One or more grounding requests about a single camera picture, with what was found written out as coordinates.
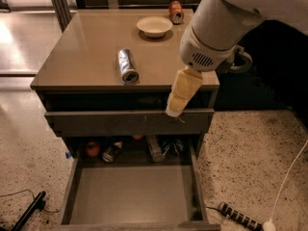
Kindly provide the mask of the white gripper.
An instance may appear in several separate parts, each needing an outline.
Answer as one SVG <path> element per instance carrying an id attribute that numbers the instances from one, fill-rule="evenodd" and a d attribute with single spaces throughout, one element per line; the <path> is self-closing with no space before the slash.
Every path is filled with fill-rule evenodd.
<path id="1" fill-rule="evenodd" d="M 166 114 L 178 117 L 200 89 L 203 77 L 200 72 L 244 73 L 252 67 L 251 56 L 240 45 L 219 50 L 201 42 L 193 26 L 189 25 L 181 38 L 180 56 L 187 66 L 177 71 L 167 99 Z"/>

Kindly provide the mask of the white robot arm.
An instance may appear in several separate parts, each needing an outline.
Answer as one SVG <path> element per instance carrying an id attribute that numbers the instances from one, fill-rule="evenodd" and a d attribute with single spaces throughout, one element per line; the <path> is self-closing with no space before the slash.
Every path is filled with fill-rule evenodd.
<path id="1" fill-rule="evenodd" d="M 252 59 L 238 42 L 266 20 L 278 20 L 308 33 L 308 0 L 201 0 L 181 38 L 179 70 L 166 113 L 178 117 L 209 71 L 242 73 Z"/>

